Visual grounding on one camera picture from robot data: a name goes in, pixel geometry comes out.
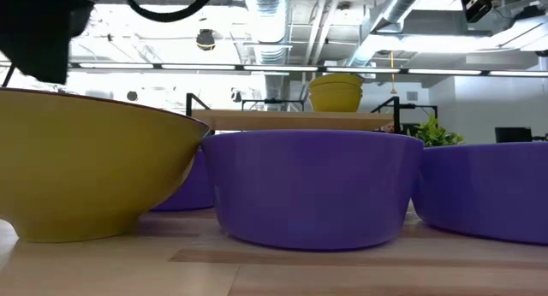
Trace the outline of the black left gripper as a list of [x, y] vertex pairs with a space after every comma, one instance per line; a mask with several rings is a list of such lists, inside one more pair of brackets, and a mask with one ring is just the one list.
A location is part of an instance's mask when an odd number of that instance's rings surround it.
[[0, 0], [0, 52], [24, 75], [64, 84], [70, 41], [98, 0]]

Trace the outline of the yellow pear-patterned bowl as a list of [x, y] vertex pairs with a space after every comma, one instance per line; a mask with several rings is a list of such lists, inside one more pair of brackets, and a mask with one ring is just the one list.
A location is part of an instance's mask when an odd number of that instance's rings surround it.
[[362, 89], [360, 86], [349, 83], [325, 83], [311, 86], [309, 92], [311, 94], [321, 92], [349, 92], [361, 95]]
[[356, 93], [315, 93], [309, 96], [314, 111], [356, 112], [361, 95]]
[[124, 234], [180, 187], [208, 131], [149, 106], [0, 88], [0, 219], [33, 242]]
[[326, 74], [319, 76], [310, 82], [310, 87], [315, 87], [328, 83], [346, 83], [361, 87], [362, 79], [355, 74]]

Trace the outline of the blue plastic bowl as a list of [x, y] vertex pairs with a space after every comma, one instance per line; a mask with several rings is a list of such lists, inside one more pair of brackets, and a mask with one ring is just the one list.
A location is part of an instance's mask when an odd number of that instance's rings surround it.
[[312, 251], [393, 240], [423, 154], [416, 138], [342, 130], [224, 133], [201, 147], [227, 234]]
[[412, 201], [436, 228], [548, 245], [548, 143], [426, 148]]
[[209, 209], [213, 207], [213, 197], [213, 185], [207, 174], [205, 156], [202, 150], [198, 150], [187, 179], [175, 193], [152, 211]]

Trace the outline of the black round ceiling fixture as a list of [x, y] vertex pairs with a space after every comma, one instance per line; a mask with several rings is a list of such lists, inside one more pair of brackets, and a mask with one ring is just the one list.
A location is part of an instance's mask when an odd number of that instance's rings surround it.
[[197, 47], [203, 51], [214, 50], [216, 47], [216, 42], [213, 31], [211, 29], [200, 29], [195, 43]]

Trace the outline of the overhead light bar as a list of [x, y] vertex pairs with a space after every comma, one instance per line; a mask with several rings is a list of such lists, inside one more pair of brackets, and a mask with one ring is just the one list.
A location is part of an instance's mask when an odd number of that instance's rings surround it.
[[243, 64], [192, 64], [192, 63], [127, 63], [127, 62], [70, 62], [69, 69], [118, 69], [118, 70], [180, 70], [180, 71], [238, 71], [274, 73], [345, 73], [345, 74], [410, 74], [446, 76], [485, 76], [512, 78], [548, 78], [548, 70], [490, 70], [447, 68], [383, 68], [383, 67], [335, 67], [296, 65], [243, 65]]

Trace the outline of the wooden shelf with black legs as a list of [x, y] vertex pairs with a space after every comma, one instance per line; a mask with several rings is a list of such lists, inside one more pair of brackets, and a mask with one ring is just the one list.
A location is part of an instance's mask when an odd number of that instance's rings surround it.
[[402, 104], [393, 96], [369, 113], [288, 112], [256, 110], [213, 110], [193, 93], [186, 95], [185, 112], [205, 122], [212, 130], [249, 131], [270, 129], [333, 129], [373, 131], [392, 123], [400, 131], [400, 111], [414, 110], [417, 104]]

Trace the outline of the green potted plant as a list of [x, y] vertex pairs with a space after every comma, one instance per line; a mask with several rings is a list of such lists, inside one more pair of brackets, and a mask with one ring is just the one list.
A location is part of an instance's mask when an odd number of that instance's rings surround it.
[[430, 115], [429, 120], [416, 127], [413, 133], [411, 131], [408, 133], [411, 137], [422, 140], [425, 147], [460, 145], [464, 141], [461, 135], [441, 127], [434, 115]]

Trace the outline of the black computer monitor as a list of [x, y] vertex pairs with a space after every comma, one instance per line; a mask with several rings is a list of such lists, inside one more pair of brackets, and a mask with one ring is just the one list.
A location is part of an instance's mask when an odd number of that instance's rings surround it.
[[497, 143], [531, 142], [533, 140], [530, 127], [495, 127]]

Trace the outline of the silver round ventilation duct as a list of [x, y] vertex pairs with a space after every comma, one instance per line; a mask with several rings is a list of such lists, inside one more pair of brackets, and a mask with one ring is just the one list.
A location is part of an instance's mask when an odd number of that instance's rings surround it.
[[289, 56], [289, 0], [245, 0], [252, 16], [253, 48], [258, 65], [286, 65]]
[[382, 28], [388, 27], [399, 33], [403, 21], [420, 0], [384, 0], [382, 4], [369, 11], [362, 21], [360, 31], [363, 39], [345, 65], [349, 67], [365, 67], [374, 54], [382, 50], [382, 39], [373, 36]]

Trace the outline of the black metal rack frame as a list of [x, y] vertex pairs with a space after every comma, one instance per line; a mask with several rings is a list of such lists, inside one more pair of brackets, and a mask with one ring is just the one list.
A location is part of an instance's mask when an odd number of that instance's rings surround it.
[[287, 111], [291, 111], [295, 108], [296, 111], [305, 111], [305, 101], [304, 100], [290, 100], [290, 99], [276, 99], [276, 98], [267, 98], [267, 99], [242, 99], [241, 100], [241, 111], [246, 110], [246, 104], [251, 103], [252, 105], [248, 110], [253, 110], [257, 104], [262, 104], [263, 107], [269, 105], [277, 105], [280, 107], [285, 107]]

